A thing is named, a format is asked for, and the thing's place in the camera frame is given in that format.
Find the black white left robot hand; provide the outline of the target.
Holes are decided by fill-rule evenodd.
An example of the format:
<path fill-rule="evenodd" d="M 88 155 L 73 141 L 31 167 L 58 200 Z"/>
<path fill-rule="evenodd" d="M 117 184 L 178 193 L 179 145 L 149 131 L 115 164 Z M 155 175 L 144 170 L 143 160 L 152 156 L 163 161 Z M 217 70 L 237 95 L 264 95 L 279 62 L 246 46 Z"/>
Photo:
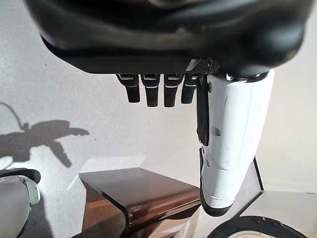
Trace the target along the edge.
<path fill-rule="evenodd" d="M 27 0 L 46 47 L 93 74 L 115 74 L 128 100 L 197 98 L 200 197 L 227 213 L 253 160 L 274 69 L 300 49 L 312 0 Z"/>

